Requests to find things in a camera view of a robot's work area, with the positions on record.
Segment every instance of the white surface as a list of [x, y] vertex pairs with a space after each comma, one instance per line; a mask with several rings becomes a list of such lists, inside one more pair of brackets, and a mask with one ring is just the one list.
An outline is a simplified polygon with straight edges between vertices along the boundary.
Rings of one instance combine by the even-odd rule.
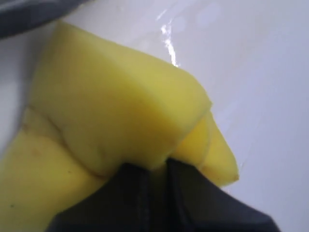
[[[97, 0], [66, 21], [195, 75], [240, 166], [226, 190], [283, 232], [301, 232], [309, 228], [306, 2]], [[0, 149], [18, 127], [49, 27], [0, 42]]]

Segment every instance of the glossy white surface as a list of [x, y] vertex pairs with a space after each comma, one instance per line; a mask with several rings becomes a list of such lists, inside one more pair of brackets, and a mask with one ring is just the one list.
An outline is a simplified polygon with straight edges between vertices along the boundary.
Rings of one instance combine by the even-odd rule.
[[[300, 232], [309, 228], [308, 11], [306, 0], [97, 0], [65, 20], [195, 75], [240, 166], [226, 190]], [[0, 41], [1, 150], [52, 27]]]

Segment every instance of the white sink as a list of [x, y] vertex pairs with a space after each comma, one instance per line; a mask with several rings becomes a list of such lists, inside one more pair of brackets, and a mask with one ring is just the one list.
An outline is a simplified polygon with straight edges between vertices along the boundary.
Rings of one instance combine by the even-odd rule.
[[[270, 214], [282, 232], [309, 228], [309, 2], [97, 0], [65, 20], [197, 77], [234, 151], [225, 190]], [[18, 127], [53, 25], [0, 41], [0, 149]]]

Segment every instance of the cut banana end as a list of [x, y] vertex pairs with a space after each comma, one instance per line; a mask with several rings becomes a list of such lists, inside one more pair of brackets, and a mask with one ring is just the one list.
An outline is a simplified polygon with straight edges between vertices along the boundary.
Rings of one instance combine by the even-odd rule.
[[193, 130], [177, 146], [176, 150], [171, 154], [171, 158], [195, 167], [200, 166], [204, 162], [211, 138], [207, 114], [211, 114], [211, 112], [206, 113], [202, 117]]
[[211, 141], [200, 172], [217, 186], [226, 186], [239, 179], [233, 152], [226, 143], [211, 114], [207, 115], [211, 129]]

